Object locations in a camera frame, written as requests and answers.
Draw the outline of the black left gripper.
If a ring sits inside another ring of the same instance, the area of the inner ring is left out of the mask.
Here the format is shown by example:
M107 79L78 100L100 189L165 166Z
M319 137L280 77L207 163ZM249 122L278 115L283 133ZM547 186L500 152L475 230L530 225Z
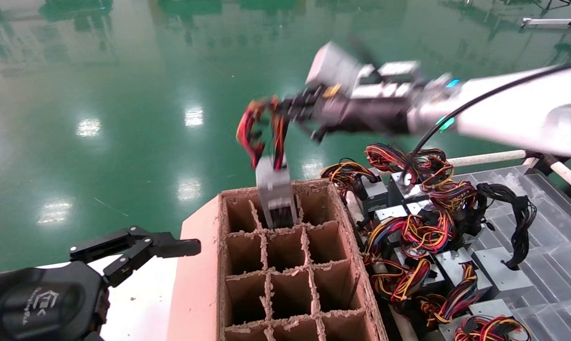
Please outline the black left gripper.
M100 341L109 308L101 274L82 262L0 273L0 341Z

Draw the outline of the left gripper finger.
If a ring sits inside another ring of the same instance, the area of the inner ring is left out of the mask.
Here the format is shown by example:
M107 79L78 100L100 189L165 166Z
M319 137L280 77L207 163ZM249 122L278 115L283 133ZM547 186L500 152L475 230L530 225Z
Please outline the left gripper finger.
M118 255L103 270L110 287L117 287L153 257L179 258L200 254L197 238L178 240L169 232L151 233L139 226L120 229L70 248L70 261L90 263Z

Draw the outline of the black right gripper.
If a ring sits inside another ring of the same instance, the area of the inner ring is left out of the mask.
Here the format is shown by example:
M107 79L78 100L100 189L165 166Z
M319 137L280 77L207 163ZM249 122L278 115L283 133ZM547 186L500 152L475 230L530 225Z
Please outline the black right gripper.
M282 100L282 114L287 119L306 119L319 99L319 120L310 121L310 138L321 144L328 133L411 133L408 99L349 99L335 94L324 97L326 89L305 89Z

